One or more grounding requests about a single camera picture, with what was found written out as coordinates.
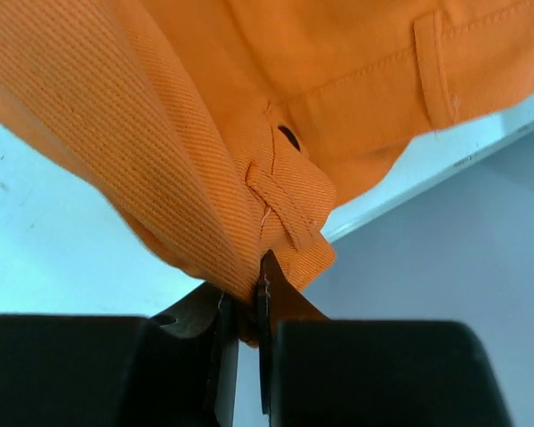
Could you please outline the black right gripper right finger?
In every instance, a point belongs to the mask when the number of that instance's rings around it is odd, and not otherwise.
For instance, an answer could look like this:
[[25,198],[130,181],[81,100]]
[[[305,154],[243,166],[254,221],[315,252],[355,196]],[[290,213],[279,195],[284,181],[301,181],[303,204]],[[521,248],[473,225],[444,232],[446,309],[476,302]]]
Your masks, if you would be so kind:
[[262,410],[272,426],[509,426],[473,330],[444,320],[333,320],[273,252],[256,285]]

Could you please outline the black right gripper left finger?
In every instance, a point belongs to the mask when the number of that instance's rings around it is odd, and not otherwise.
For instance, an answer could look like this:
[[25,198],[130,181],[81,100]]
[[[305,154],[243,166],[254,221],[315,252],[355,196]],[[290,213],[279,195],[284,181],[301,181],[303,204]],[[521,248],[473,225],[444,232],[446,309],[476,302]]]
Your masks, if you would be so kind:
[[233,300],[203,284],[145,318],[0,314],[0,426],[229,426]]

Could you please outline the orange trousers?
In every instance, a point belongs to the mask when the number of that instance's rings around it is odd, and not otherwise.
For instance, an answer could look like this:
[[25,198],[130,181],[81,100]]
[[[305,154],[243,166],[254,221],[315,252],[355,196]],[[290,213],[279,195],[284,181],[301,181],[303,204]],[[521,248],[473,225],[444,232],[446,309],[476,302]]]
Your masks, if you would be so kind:
[[534,93],[534,1],[0,1],[0,124],[164,262],[306,288],[410,141]]

